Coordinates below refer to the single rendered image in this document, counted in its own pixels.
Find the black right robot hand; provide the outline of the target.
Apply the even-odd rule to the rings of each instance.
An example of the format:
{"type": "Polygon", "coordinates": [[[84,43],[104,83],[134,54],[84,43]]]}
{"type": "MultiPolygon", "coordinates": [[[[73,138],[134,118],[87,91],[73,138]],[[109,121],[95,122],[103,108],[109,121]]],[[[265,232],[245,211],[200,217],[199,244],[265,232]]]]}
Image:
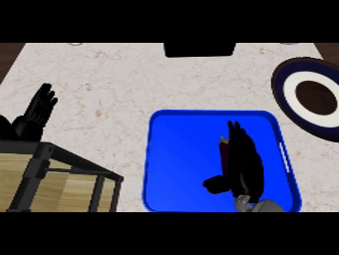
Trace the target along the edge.
{"type": "Polygon", "coordinates": [[[220,141],[223,174],[203,182],[212,194],[231,192],[257,203],[264,194],[264,164],[255,142],[240,122],[228,122],[228,138],[220,141]]]}

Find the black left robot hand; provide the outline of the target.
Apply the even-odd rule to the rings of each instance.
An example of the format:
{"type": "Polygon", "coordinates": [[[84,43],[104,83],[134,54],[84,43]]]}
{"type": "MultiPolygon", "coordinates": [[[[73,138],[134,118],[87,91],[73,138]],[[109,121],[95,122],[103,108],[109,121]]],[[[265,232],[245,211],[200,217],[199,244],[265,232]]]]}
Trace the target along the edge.
{"type": "Polygon", "coordinates": [[[0,115],[0,139],[41,141],[58,98],[51,84],[44,84],[23,116],[14,122],[0,115]]]}

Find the blue tray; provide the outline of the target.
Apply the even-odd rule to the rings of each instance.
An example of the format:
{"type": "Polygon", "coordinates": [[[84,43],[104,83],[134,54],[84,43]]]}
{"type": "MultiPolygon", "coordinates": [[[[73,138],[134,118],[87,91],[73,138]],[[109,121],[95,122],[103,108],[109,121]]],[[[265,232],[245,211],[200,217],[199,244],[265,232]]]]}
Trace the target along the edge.
{"type": "Polygon", "coordinates": [[[267,111],[160,110],[152,116],[143,200],[153,212],[233,212],[233,194],[203,182],[223,174],[220,139],[228,122],[251,135],[264,162],[264,194],[285,211],[301,209],[301,193],[279,121],[267,111]]]}

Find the black box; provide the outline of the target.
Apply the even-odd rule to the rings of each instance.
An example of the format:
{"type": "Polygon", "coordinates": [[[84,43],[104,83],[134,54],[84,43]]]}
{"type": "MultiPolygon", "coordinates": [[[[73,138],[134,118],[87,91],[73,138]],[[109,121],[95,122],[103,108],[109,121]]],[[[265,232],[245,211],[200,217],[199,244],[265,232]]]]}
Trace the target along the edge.
{"type": "Polygon", "coordinates": [[[224,43],[165,43],[169,58],[227,57],[233,55],[236,44],[224,43]]]}

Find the wooden crate with black frame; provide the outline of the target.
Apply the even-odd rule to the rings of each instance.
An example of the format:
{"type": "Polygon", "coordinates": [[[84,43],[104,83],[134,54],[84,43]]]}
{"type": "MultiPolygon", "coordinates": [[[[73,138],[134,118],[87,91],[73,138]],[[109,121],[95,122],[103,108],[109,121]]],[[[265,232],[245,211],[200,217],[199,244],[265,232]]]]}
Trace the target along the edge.
{"type": "Polygon", "coordinates": [[[0,140],[0,212],[115,212],[123,181],[50,142],[0,140]]]}

